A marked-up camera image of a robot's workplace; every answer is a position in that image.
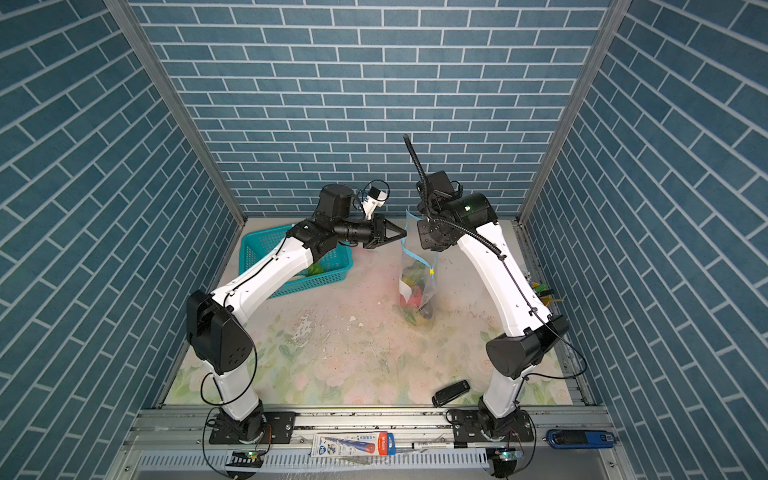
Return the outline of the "teal plastic basket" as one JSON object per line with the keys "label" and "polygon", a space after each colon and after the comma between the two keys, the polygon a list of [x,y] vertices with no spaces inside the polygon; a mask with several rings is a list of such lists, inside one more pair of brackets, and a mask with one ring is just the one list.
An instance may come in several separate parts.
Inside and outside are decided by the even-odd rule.
{"label": "teal plastic basket", "polygon": [[[287,224],[245,234],[240,242],[238,274],[242,275],[267,257],[285,238],[285,234],[291,227],[292,224]],[[345,280],[353,267],[352,250],[350,247],[339,245],[317,263],[324,267],[323,274],[305,277],[306,269],[302,270],[277,289],[272,298]]]}

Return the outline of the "clear zip top bag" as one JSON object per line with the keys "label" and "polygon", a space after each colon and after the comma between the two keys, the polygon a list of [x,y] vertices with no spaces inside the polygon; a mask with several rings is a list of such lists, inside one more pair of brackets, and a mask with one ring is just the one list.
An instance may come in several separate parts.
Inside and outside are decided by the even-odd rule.
{"label": "clear zip top bag", "polygon": [[421,247],[418,231],[418,221],[421,220],[421,217],[407,211],[405,220],[405,229],[408,235],[405,239],[400,240],[401,259],[398,292],[400,283],[409,286],[419,285],[423,290],[423,300],[419,309],[403,308],[399,301],[399,309],[403,319],[408,324],[426,330],[434,325],[434,300],[438,290],[437,264],[439,254]]}

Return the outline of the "white green toy radish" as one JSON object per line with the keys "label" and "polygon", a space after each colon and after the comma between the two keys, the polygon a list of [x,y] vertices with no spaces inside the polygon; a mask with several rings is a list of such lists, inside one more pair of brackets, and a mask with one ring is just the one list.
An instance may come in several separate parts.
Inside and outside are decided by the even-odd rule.
{"label": "white green toy radish", "polygon": [[322,265],[320,265],[319,263],[314,263],[314,264],[310,265],[306,269],[306,272],[304,273],[304,276],[305,277],[312,277],[312,276],[321,275],[324,272],[325,272],[325,269],[324,269],[324,267]]}

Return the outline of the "red toy strawberry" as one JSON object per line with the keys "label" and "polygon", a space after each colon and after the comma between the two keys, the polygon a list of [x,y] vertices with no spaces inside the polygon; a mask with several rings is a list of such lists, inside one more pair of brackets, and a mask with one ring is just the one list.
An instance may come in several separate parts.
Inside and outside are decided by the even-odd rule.
{"label": "red toy strawberry", "polygon": [[399,301],[403,308],[419,309],[423,300],[423,290],[419,285],[399,284]]}

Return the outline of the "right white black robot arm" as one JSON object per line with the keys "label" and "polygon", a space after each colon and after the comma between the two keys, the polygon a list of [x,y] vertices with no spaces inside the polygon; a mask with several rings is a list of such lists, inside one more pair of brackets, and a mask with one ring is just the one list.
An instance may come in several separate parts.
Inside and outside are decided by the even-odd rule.
{"label": "right white black robot arm", "polygon": [[490,384],[479,400],[483,433],[497,439],[512,430],[523,382],[534,373],[568,331],[561,315],[552,315],[515,262],[498,217],[481,193],[465,196],[443,171],[421,174],[417,222],[421,247],[435,252],[454,245],[469,258],[490,293],[503,333],[486,343],[493,366]]}

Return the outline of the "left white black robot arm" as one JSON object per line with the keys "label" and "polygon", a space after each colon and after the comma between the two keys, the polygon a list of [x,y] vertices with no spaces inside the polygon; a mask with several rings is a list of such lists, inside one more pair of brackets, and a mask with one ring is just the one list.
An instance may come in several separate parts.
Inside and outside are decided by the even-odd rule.
{"label": "left white black robot arm", "polygon": [[211,293],[197,290],[186,301],[187,341],[208,369],[220,396],[204,403],[233,430],[239,443],[256,443],[267,433],[263,403],[252,388],[255,371],[246,365],[257,347],[245,328],[248,318],[293,276],[319,262],[338,244],[375,249],[407,236],[407,231],[375,213],[370,219],[314,215],[295,225],[270,253]]}

